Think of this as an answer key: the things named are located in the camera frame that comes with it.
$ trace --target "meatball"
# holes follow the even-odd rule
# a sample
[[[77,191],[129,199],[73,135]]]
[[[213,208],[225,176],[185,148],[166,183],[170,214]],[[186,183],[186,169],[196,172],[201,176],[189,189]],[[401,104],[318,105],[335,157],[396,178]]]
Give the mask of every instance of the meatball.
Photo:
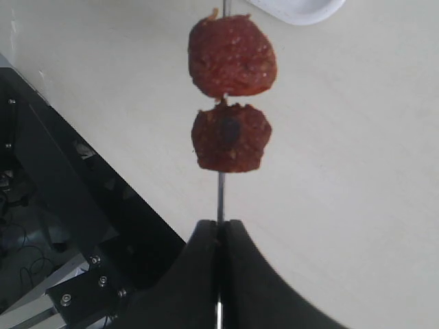
[[[192,142],[203,169],[243,173],[259,168],[271,133],[261,111],[222,100],[213,110],[198,113]]]
[[[276,79],[276,56],[270,41],[250,15],[198,22],[189,35],[189,73],[207,96],[250,96],[270,89]]]

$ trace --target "screw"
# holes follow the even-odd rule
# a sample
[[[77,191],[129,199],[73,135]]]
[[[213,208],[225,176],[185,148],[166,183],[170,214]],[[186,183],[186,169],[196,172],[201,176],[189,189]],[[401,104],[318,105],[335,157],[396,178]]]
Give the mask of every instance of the screw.
[[[98,265],[101,262],[101,258],[99,256],[90,257],[90,260],[93,265]]]
[[[106,276],[101,276],[99,278],[99,287],[104,288],[108,283],[108,279]]]
[[[66,293],[65,295],[63,295],[61,297],[61,302],[60,302],[61,306],[67,307],[68,305],[70,305],[70,303],[71,303],[71,295],[70,294]]]
[[[126,290],[124,288],[122,288],[121,290],[119,290],[117,292],[117,295],[119,296],[119,298],[124,298],[124,297],[126,297],[127,292],[126,292]]]

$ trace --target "white table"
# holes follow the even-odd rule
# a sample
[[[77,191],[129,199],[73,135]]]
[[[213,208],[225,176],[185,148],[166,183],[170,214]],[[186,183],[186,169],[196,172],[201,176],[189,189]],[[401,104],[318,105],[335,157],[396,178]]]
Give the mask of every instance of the white table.
[[[214,219],[190,130],[213,101],[187,35],[217,0],[1,0],[0,52],[184,239]],[[242,101],[274,128],[262,168],[227,177],[274,268],[354,329],[439,328],[439,3],[348,0],[293,27],[244,0],[280,74]]]

